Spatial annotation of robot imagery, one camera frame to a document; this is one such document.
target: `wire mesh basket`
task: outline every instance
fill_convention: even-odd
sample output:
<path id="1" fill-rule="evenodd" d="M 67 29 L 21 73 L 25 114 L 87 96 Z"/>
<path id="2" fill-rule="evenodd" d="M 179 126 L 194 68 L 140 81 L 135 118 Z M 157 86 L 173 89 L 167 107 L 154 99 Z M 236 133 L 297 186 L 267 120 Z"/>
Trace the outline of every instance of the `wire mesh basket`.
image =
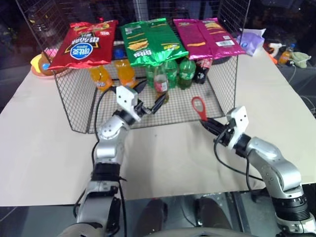
<path id="1" fill-rule="evenodd" d="M 72 22 L 97 23 L 118 20 L 118 26 L 166 17 L 177 34 L 173 19 L 205 19 L 217 17 L 232 35 L 242 33 L 250 0 L 16 0 L 25 20 L 45 56 L 58 49 Z M 36 15 L 40 24 L 32 24 Z M 120 30 L 116 30 L 114 47 L 123 47 Z M 205 84 L 193 84 L 189 89 L 169 90 L 169 101 L 154 115 L 147 116 L 133 128 L 165 125 L 198 120 L 191 107 L 193 96 L 206 103 L 207 116 L 222 117 L 235 106 L 238 56 L 214 60 Z M 115 84 L 117 72 L 112 64 L 104 66 Z M 145 68 L 134 68 L 136 78 L 146 78 Z M 55 81 L 70 127 L 73 131 L 93 133 L 96 102 L 100 96 L 87 69 L 66 70 L 55 74 Z M 155 92 L 148 86 L 140 94 L 145 105 L 152 106 Z M 98 111 L 97 126 L 117 109 L 116 98 L 107 93 Z"/>

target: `red handle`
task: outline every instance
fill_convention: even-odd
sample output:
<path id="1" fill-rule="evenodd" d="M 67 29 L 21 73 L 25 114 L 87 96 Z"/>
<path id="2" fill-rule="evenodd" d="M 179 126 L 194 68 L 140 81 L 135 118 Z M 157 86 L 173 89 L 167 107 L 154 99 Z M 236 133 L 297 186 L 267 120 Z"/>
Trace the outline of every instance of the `red handle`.
<path id="1" fill-rule="evenodd" d="M 205 108 L 205 103 L 204 103 L 203 99 L 199 96 L 195 96 L 192 98 L 191 103 L 192 103 L 193 109 L 198 113 L 200 118 L 203 121 L 207 121 L 206 108 Z"/>

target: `green chip bag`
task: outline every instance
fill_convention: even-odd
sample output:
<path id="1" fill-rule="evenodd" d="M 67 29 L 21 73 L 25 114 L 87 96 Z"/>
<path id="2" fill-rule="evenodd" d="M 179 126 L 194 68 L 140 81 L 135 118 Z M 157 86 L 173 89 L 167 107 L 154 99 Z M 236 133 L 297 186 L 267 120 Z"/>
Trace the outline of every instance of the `green chip bag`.
<path id="1" fill-rule="evenodd" d="M 129 23 L 121 27 L 131 66 L 158 66 L 188 55 L 166 18 Z"/>

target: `green soda bottle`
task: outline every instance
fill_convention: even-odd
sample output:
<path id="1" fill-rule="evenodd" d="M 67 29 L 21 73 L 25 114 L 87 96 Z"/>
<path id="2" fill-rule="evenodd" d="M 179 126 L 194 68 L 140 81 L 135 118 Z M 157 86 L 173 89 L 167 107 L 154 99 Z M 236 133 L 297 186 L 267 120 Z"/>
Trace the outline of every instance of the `green soda bottle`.
<path id="1" fill-rule="evenodd" d="M 184 90 L 192 85 L 192 78 L 196 71 L 196 63 L 184 58 L 180 63 L 180 78 L 178 86 Z"/>
<path id="2" fill-rule="evenodd" d="M 178 64 L 175 60 L 169 60 L 163 64 L 165 73 L 168 77 L 169 88 L 175 88 L 177 85 Z"/>
<path id="3" fill-rule="evenodd" d="M 146 67 L 146 77 L 147 77 L 147 84 L 153 88 L 154 87 L 154 73 L 155 67 L 154 66 L 147 66 Z"/>

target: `metal wire rack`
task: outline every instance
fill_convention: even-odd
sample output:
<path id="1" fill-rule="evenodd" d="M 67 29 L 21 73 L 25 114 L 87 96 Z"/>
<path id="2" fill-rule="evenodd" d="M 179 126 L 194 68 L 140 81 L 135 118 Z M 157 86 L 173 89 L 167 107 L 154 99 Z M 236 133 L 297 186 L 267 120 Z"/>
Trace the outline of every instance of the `metal wire rack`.
<path id="1" fill-rule="evenodd" d="M 49 61 L 64 39 L 69 23 L 86 21 L 97 23 L 118 20 L 118 26 L 166 17 L 174 32 L 173 19 L 205 19 L 217 17 L 232 35 L 241 34 L 246 22 L 250 0 L 16 0 L 41 50 Z M 36 15 L 40 25 L 32 25 Z M 122 46 L 120 30 L 116 30 L 115 47 Z M 209 80 L 204 85 L 193 84 L 189 89 L 169 91 L 169 101 L 154 115 L 142 119 L 133 128 L 157 126 L 197 120 L 191 108 L 191 98 L 201 96 L 206 102 L 208 117 L 224 116 L 235 106 L 238 57 L 215 60 Z M 119 81 L 113 64 L 106 65 L 115 84 Z M 136 78 L 145 79 L 145 69 L 135 68 Z M 67 119 L 72 130 L 93 133 L 96 101 L 100 92 L 86 69 L 66 70 L 55 75 L 55 81 Z M 145 105 L 152 106 L 154 91 L 146 86 L 140 94 Z M 115 96 L 103 98 L 98 111 L 97 125 L 108 119 L 117 109 Z"/>

